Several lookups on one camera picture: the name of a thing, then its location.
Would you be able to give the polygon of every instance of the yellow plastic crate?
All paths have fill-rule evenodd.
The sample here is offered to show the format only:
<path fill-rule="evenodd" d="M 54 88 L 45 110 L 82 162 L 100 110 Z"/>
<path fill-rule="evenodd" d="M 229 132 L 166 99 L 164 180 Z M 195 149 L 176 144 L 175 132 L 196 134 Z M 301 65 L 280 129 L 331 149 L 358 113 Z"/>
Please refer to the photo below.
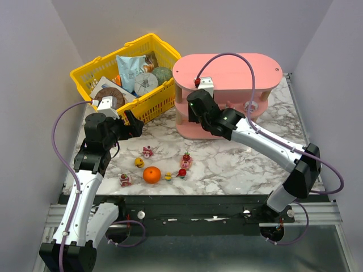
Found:
<path fill-rule="evenodd" d="M 168 67 L 171 70 L 174 63 L 181 58 L 178 51 L 171 45 L 162 41 L 157 35 L 150 33 L 127 42 L 124 47 L 105 57 L 96 57 L 93 61 L 73 70 L 70 77 L 75 82 L 83 99 L 91 100 L 89 94 L 96 86 L 96 81 L 99 81 L 102 76 L 110 80 L 118 76 L 116 55 L 134 57 L 148 54 L 151 51 L 155 52 L 159 66 Z M 136 118 L 147 123 L 173 107 L 174 98 L 174 78 L 172 78 L 141 98 L 134 99 L 131 103 L 117 109 L 117 113 L 128 123 L 124 111 L 130 109 Z"/>

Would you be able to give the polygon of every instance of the white marble surface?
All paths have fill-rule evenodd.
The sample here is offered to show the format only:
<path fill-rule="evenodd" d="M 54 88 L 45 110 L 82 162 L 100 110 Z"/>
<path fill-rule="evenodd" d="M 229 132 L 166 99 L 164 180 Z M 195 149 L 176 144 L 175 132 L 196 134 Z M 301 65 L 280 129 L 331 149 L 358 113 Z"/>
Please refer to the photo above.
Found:
<path fill-rule="evenodd" d="M 268 100 L 268 110 L 258 119 L 258 124 L 292 142 L 304 144 L 285 78 Z M 87 106 L 85 116 L 93 111 Z M 74 154 L 84 137 L 82 126 Z M 97 194 L 269 194 L 288 175 L 275 162 L 242 144 L 227 140 L 192 141 L 182 138 L 175 129 L 174 108 L 146 124 L 140 138 L 120 141 L 119 144 L 120 152 L 111 160 Z M 142 148 L 147 145 L 153 148 L 154 156 L 144 159 L 145 167 L 156 166 L 162 172 L 162 179 L 152 185 L 142 179 L 144 168 L 134 166 L 135 158 L 142 157 Z M 164 180 L 166 172 L 177 175 L 179 160 L 186 151 L 194 161 L 185 179 L 174 177 L 169 182 Z M 113 148 L 111 155 L 115 152 L 116 148 Z M 120 186 L 119 176 L 122 173 L 132 177 L 133 185 Z M 68 175 L 65 194 L 70 193 L 72 183 L 73 179 Z"/>

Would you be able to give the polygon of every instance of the pink toy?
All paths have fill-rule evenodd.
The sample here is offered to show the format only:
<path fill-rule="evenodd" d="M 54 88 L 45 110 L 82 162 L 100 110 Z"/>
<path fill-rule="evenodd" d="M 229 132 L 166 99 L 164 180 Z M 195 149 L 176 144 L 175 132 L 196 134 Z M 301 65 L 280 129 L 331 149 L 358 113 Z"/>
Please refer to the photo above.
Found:
<path fill-rule="evenodd" d="M 273 88 L 282 79 L 280 65 L 268 56 L 256 53 L 243 53 L 252 65 L 256 79 L 257 104 L 251 113 L 253 121 L 263 114 L 268 106 L 267 98 Z M 202 129 L 200 124 L 188 122 L 187 96 L 195 91 L 194 78 L 200 69 L 215 54 L 194 54 L 178 60 L 173 66 L 175 81 L 176 129 L 181 136 L 188 139 L 220 139 Z M 248 66 L 234 56 L 223 56 L 212 61 L 201 74 L 211 77 L 214 84 L 214 99 L 222 109 L 232 107 L 246 114 L 244 106 L 251 98 L 252 79 Z"/>
<path fill-rule="evenodd" d="M 131 178 L 126 174 L 122 174 L 120 176 L 120 184 L 121 184 L 121 187 L 130 186 L 131 185 Z"/>
<path fill-rule="evenodd" d="M 183 157 L 181 157 L 180 160 L 180 167 L 182 169 L 188 170 L 192 166 L 192 163 L 193 163 L 193 158 L 190 157 L 188 152 L 184 153 Z"/>
<path fill-rule="evenodd" d="M 148 159 L 149 157 L 151 157 L 151 156 L 153 156 L 153 155 L 154 155 L 154 153 L 153 153 L 153 151 L 151 150 L 151 147 L 150 147 L 150 146 L 144 146 L 144 147 L 142 148 L 142 153 L 143 153 L 143 157 L 144 157 L 145 159 Z"/>

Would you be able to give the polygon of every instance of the orange fruit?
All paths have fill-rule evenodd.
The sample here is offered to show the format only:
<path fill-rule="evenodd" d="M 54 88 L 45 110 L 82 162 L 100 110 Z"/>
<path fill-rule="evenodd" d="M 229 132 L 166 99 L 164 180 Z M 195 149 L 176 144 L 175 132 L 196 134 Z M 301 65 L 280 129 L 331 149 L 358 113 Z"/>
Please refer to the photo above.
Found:
<path fill-rule="evenodd" d="M 154 184 L 157 183 L 161 178 L 161 172 L 159 168 L 155 166 L 149 166 L 143 171 L 143 180 L 147 183 Z"/>

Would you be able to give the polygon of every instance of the gray wall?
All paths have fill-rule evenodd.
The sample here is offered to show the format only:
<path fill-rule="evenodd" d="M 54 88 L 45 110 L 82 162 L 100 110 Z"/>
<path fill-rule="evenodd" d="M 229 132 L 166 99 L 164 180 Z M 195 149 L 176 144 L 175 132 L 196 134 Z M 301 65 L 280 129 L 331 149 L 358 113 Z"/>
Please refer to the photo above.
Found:
<path fill-rule="evenodd" d="M 259 52 L 291 72 L 332 0 L 52 0 L 83 61 L 155 32 L 181 55 Z"/>
<path fill-rule="evenodd" d="M 363 269 L 363 2 L 334 0 L 293 74 L 293 87 L 309 138 L 345 177 L 336 195 L 343 228 Z M 337 188 L 325 167 L 325 186 Z"/>
<path fill-rule="evenodd" d="M 81 58 L 48 0 L 1 1 L 0 26 L 0 267 L 32 271 L 49 205 L 65 177 L 50 131 L 61 110 L 81 100 L 69 77 Z M 81 110 L 58 128 L 67 158 Z"/>

